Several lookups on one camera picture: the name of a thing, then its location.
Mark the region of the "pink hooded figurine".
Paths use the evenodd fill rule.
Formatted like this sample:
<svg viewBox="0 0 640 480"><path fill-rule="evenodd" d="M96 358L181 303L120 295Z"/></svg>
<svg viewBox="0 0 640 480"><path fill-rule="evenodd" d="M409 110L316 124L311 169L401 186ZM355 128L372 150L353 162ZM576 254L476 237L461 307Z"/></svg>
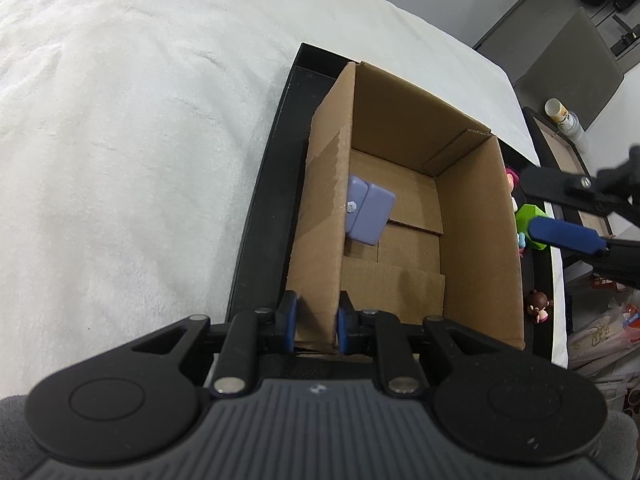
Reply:
<svg viewBox="0 0 640 480"><path fill-rule="evenodd" d="M514 193L515 189L518 187L518 185L520 184L520 177L518 176L518 174L515 171L513 171L509 167L504 168L504 171L506 172L506 182L508 182L508 187L509 187L509 191L510 191L510 194L511 194L513 211L517 212L518 211L518 202L516 201L513 193Z"/></svg>

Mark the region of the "brown haired doll figurine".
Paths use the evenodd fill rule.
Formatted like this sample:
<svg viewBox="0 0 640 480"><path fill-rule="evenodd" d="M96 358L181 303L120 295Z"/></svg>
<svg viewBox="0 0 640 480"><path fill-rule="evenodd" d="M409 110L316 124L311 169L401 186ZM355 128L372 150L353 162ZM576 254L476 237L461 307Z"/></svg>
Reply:
<svg viewBox="0 0 640 480"><path fill-rule="evenodd" d="M548 320L549 310L553 306L553 301L544 292L533 290L525 297L525 307L529 315L535 318L537 323Z"/></svg>

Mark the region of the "brown cardboard box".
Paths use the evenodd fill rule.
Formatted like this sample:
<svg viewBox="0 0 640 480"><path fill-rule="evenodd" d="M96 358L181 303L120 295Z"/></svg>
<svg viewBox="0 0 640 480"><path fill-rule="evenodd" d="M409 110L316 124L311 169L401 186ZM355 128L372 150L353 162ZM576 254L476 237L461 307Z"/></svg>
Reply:
<svg viewBox="0 0 640 480"><path fill-rule="evenodd" d="M396 197L372 246L346 237L353 176ZM300 301L296 344L310 351L336 349L341 294L522 348L521 259L496 136L408 81L349 63L311 121L286 286Z"/></svg>

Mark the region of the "lavender toy case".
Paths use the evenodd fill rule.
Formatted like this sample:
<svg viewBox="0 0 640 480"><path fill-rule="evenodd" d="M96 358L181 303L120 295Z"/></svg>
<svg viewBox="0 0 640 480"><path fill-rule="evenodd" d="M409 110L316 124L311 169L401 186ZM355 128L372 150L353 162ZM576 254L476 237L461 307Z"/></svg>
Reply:
<svg viewBox="0 0 640 480"><path fill-rule="evenodd" d="M346 198L346 236L362 244L378 244L395 203L393 192L351 174Z"/></svg>

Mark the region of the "blue figurine with beer mug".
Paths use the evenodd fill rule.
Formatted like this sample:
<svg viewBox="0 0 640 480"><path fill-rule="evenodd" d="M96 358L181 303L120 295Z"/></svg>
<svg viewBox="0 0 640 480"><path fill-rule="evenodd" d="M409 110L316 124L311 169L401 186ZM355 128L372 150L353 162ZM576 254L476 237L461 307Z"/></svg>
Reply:
<svg viewBox="0 0 640 480"><path fill-rule="evenodd" d="M524 232L518 232L516 236L518 238L518 254L523 257L524 250L526 248L526 237Z"/></svg>

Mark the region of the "black tray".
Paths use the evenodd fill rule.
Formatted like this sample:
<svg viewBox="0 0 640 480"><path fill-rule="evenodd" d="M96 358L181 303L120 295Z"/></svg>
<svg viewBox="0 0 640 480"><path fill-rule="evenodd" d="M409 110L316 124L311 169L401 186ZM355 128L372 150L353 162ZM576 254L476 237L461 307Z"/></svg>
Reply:
<svg viewBox="0 0 640 480"><path fill-rule="evenodd" d="M286 282L303 195L311 121L349 63L365 62L354 62L310 44L302 44L295 55L250 202L231 289L231 313L274 307L289 290ZM498 142L504 168L527 166L522 155ZM524 344L519 349L550 356L553 325L532 320L524 299L532 289L552 292L551 257L548 252L530 252L520 259Z"/></svg>

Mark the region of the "yellow white paper cup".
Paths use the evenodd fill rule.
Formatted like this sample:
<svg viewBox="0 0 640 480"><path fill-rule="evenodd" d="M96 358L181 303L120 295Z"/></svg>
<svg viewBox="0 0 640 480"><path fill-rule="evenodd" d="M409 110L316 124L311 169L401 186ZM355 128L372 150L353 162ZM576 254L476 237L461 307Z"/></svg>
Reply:
<svg viewBox="0 0 640 480"><path fill-rule="evenodd" d="M548 99L544 103L544 112L555 123L560 133L563 133L572 142L577 144L582 140L585 133L582 124L578 117L568 110L560 100Z"/></svg>

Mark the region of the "grey chair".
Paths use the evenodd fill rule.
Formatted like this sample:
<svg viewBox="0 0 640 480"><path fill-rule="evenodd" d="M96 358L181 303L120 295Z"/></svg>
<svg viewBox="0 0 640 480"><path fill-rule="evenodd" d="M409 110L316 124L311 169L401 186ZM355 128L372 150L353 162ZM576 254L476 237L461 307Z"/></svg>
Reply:
<svg viewBox="0 0 640 480"><path fill-rule="evenodd" d="M610 48L584 9L579 9L516 82L518 100L538 113L552 98L587 129L624 80Z"/></svg>

